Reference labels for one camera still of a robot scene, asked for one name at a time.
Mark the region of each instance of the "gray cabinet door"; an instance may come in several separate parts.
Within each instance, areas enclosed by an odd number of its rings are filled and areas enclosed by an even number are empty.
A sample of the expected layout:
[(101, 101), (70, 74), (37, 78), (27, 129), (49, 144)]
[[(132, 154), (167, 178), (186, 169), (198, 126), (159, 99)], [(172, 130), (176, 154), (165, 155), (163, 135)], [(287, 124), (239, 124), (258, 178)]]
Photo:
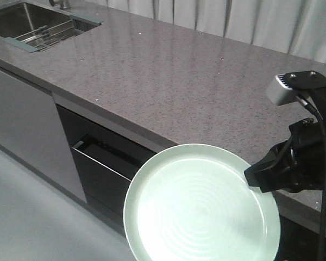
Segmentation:
[(53, 97), (1, 70), (0, 145), (85, 201)]

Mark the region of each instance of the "cable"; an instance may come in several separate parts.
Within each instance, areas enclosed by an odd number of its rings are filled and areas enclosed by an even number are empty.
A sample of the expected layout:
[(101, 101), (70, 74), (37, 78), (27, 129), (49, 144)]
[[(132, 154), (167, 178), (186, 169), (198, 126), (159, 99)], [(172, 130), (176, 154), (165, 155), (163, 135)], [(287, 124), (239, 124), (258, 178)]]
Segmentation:
[(321, 210), (320, 210), (320, 229), (319, 229), (319, 246), (317, 252), (317, 261), (323, 261), (324, 249), (325, 249), (325, 235), (326, 235), (326, 128), (323, 119), (317, 109), (302, 95), (296, 96), (297, 101), (312, 115), (314, 115), (319, 122), (321, 133), (322, 133), (322, 143), (324, 145), (325, 154), (325, 176), (324, 184), (321, 197)]

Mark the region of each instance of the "sink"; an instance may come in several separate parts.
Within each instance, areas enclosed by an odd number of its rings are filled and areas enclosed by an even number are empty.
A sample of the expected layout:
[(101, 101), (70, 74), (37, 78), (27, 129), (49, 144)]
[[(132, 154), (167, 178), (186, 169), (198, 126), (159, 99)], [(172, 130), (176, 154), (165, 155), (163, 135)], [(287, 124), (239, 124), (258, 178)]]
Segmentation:
[(101, 23), (93, 17), (60, 13), (27, 2), (0, 8), (0, 36), (28, 52), (46, 50)]

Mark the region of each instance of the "drawer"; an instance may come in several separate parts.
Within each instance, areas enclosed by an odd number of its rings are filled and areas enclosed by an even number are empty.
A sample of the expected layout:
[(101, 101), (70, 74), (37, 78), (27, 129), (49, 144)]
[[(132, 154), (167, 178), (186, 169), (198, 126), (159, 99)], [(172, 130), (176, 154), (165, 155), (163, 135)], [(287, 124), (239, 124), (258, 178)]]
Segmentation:
[(70, 146), (73, 146), (85, 135), (89, 135), (103, 144), (107, 144), (118, 151), (125, 152), (132, 158), (136, 158), (140, 166), (155, 155), (153, 151), (60, 105), (57, 105), (57, 109)]
[(122, 222), (130, 182), (155, 153), (64, 107), (57, 108), (88, 204)]

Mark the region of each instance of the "plate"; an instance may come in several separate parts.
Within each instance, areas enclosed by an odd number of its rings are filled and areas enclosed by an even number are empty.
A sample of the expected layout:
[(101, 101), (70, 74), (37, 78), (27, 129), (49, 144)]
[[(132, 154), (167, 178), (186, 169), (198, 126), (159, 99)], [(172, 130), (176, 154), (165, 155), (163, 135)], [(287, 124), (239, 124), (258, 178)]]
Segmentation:
[(185, 144), (148, 160), (129, 186), (124, 229), (138, 261), (269, 261), (280, 240), (272, 193), (248, 186), (249, 164)]

